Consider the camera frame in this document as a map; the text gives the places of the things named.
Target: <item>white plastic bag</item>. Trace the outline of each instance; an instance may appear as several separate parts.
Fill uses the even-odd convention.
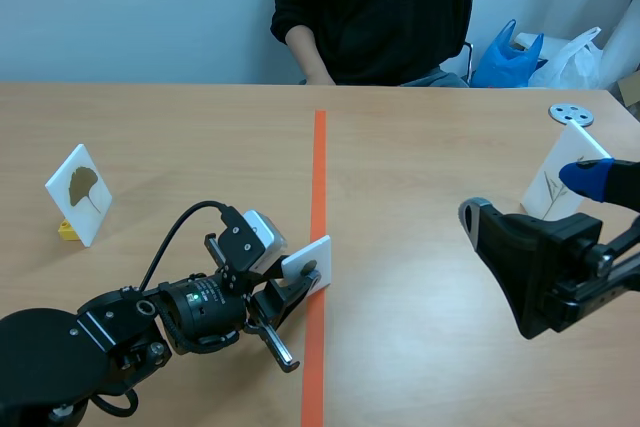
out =
[[[579,35],[538,69],[529,87],[547,89],[597,89],[600,87],[602,51],[592,42],[600,33],[594,27]]]

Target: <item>jeans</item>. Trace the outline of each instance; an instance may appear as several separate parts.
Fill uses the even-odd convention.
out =
[[[468,88],[467,83],[456,74],[445,72],[440,67],[427,72],[421,79],[402,84],[400,87],[460,87]]]

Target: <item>hand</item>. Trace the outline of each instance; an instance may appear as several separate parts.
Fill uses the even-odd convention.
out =
[[[307,77],[307,85],[336,85],[328,72],[312,74]]]

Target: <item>white card held by gripper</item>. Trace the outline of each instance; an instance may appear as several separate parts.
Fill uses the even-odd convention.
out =
[[[304,266],[313,260],[316,261],[315,270],[320,274],[320,279],[311,287],[307,296],[331,283],[331,237],[325,235],[282,261],[285,283],[290,284],[300,278]]]
[[[560,169],[581,160],[609,157],[586,130],[574,120],[569,121],[524,194],[522,206],[529,215],[542,220],[569,217],[578,210],[583,197],[562,183]]]

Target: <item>black cable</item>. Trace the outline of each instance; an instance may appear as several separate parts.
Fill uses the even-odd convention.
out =
[[[93,394],[90,398],[91,402],[96,404],[96,407],[109,415],[113,415],[114,417],[131,417],[135,411],[138,410],[138,395],[133,389],[125,392],[124,395],[129,399],[129,407],[126,409],[110,404],[97,394]]]
[[[216,202],[215,200],[203,200],[202,202],[198,202],[195,205],[192,205],[191,207],[189,207],[184,214],[182,214],[178,220],[176,220],[175,224],[173,224],[173,227],[171,227],[171,230],[169,230],[169,233],[167,234],[167,236],[164,238],[164,241],[162,242],[162,245],[160,245],[160,248],[158,249],[158,252],[156,253],[156,256],[153,258],[153,260],[151,261],[151,265],[149,265],[149,268],[147,269],[147,273],[145,274],[144,278],[142,279],[142,283],[140,284],[140,292],[144,292],[144,290],[147,288],[147,285],[149,285],[149,281],[151,280],[151,277],[153,276],[153,273],[156,270],[156,267],[158,266],[158,262],[160,262],[160,259],[162,258],[164,251],[167,250],[167,247],[169,246],[169,242],[171,242],[171,239],[173,239],[173,236],[176,235],[176,232],[178,231],[178,229],[180,228],[180,226],[184,223],[185,220],[187,220],[194,212],[204,208],[204,207],[215,207],[216,209],[218,209],[220,212],[222,212],[223,209],[226,209],[227,206],[220,203],[220,202]]]

